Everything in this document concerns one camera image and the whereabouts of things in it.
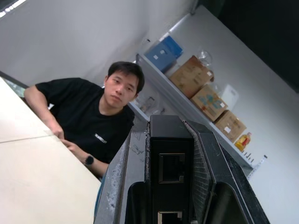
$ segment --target man's hair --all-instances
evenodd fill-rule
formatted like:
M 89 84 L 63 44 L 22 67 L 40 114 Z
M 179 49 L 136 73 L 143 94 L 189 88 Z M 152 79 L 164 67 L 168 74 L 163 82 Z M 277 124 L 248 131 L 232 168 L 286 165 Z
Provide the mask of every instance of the man's hair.
M 138 64 L 132 62 L 115 62 L 113 63 L 108 70 L 108 77 L 110 77 L 113 73 L 121 71 L 125 74 L 133 74 L 138 78 L 138 85 L 136 94 L 139 93 L 144 86 L 144 74 L 142 72 L 141 67 Z

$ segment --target orange bottle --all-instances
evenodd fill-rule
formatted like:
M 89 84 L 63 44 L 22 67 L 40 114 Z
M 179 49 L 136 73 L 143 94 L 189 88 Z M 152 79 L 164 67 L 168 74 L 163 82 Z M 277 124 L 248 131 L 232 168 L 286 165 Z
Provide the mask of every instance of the orange bottle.
M 247 134 L 242 135 L 238 141 L 235 142 L 235 146 L 241 151 L 244 151 L 244 148 L 250 143 L 251 140 L 251 133 L 248 132 Z

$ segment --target blue box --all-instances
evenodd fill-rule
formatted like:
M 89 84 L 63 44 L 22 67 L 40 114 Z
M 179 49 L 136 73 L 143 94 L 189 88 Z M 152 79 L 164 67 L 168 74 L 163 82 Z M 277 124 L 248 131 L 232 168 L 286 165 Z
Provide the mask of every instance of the blue box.
M 162 43 L 168 47 L 171 53 L 178 59 L 183 53 L 183 49 L 173 40 L 171 36 L 167 36 L 162 40 Z
M 176 57 L 163 43 L 156 45 L 145 56 L 162 72 L 166 72 L 176 62 Z

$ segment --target white table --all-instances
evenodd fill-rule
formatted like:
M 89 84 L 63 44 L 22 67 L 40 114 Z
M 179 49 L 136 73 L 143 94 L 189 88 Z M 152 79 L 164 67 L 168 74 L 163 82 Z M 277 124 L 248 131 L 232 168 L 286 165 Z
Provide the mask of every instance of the white table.
M 0 223 L 92 224 L 99 187 L 0 78 Z

